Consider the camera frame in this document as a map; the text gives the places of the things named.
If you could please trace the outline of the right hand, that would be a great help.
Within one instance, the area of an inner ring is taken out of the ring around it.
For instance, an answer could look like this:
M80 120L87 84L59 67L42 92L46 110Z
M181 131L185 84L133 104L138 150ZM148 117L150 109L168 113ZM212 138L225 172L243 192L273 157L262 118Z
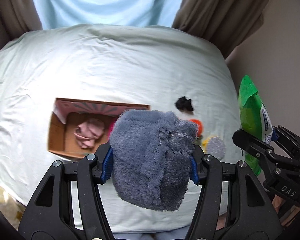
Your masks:
M281 225L284 227L288 227L292 223L299 211L298 207L290 207L289 203L277 195L274 196L272 205L279 217Z

